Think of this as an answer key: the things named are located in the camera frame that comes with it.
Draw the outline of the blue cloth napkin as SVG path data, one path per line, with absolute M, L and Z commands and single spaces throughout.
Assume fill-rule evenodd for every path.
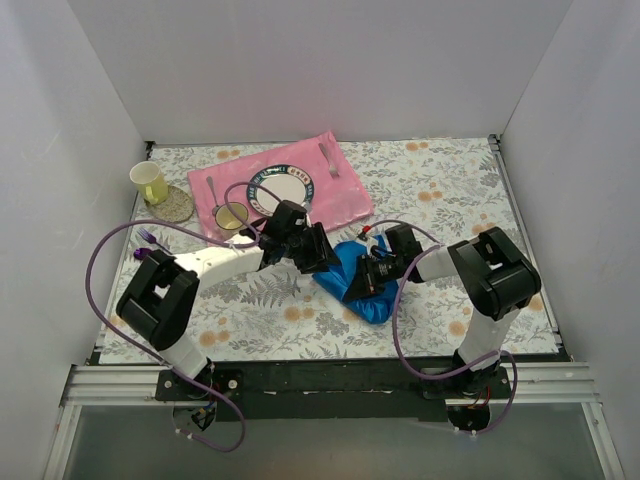
M 332 265 L 327 272 L 314 273 L 313 280 L 331 296 L 339 300 L 350 311 L 373 325 L 384 324 L 392 315 L 398 282 L 391 280 L 384 285 L 384 291 L 376 296 L 347 302 L 343 299 L 356 273 L 356 260 L 369 252 L 369 247 L 377 244 L 386 248 L 382 235 L 370 237 L 367 243 L 350 240 L 338 243 L 334 252 L 341 265 Z

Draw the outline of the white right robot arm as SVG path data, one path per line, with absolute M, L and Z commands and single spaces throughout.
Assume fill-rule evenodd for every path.
M 414 227 L 398 221 L 385 232 L 390 249 L 371 247 L 356 258 L 353 279 L 342 300 L 351 302 L 384 292 L 397 280 L 399 289 L 410 281 L 426 283 L 457 277 L 473 305 L 465 337 L 452 357 L 452 368 L 428 374 L 412 367 L 404 357 L 393 313 L 392 336 L 397 356 L 406 370 L 425 383 L 446 382 L 464 397 L 475 397 L 498 373 L 502 345 L 513 321 L 542 286 L 529 259 L 508 235 L 492 227 L 470 240 L 425 250 L 414 236 Z

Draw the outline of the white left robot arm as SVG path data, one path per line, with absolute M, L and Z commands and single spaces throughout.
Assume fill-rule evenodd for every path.
M 313 224 L 304 207 L 288 200 L 275 212 L 242 229 L 226 242 L 171 255 L 154 250 L 142 261 L 116 306 L 116 314 L 174 369 L 178 387 L 193 400 L 213 386 L 211 361 L 187 334 L 199 291 L 238 275 L 258 272 L 283 258 L 299 272 L 327 272 L 341 264 L 323 225 Z

